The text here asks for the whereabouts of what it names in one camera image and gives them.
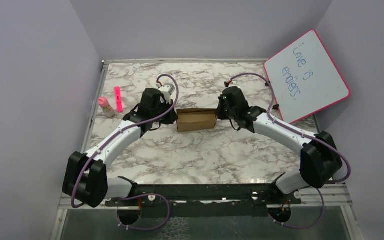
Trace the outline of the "brown cardboard box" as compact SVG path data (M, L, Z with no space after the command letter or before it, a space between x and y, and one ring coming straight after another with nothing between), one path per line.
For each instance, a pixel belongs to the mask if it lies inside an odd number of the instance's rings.
M192 132L210 130L216 127L216 109L212 108L185 108L177 109L176 121L178 132Z

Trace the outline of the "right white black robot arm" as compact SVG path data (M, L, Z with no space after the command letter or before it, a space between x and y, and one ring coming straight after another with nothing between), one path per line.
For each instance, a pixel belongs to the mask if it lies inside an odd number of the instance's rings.
M226 88L218 100L218 119L236 123L238 131L244 129L268 137L299 156L298 170L284 173L270 184L268 196L272 202L280 204L290 193L303 188L322 188L343 166L329 133L316 134L270 117L265 109L249 106L237 86Z

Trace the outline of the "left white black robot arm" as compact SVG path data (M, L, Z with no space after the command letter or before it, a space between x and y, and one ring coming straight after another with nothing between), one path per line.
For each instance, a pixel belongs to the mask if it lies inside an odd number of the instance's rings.
M127 206L135 203L133 182L123 177L109 179L107 169L127 147L151 131L154 123L171 125L177 121L174 106L178 95L172 84L146 88L140 103L124 115L111 135L85 153L75 151L70 155L62 192L71 196L73 208L95 208L108 198L118 198Z

